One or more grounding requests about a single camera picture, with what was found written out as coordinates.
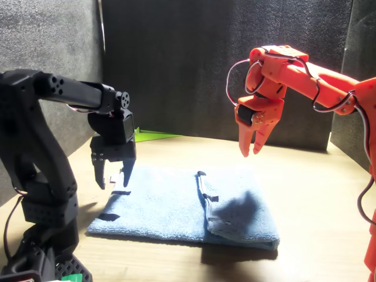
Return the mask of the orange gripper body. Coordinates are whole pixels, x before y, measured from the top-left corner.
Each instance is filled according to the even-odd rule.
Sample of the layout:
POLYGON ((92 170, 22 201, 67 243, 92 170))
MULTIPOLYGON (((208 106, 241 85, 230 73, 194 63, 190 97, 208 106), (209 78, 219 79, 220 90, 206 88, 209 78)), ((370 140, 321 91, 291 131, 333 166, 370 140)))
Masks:
POLYGON ((247 96, 238 99, 235 108, 235 120, 239 124, 276 125, 282 116, 284 101, 247 96))

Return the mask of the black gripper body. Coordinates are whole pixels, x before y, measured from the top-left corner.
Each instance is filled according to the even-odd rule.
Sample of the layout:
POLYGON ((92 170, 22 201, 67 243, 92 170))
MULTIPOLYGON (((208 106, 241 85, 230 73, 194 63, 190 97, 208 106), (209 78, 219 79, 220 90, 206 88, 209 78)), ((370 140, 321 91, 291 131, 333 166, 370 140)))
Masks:
POLYGON ((94 135, 90 141, 91 159, 93 165, 108 160, 134 165, 136 161, 136 144, 133 139, 120 145, 106 144, 103 137, 94 135))

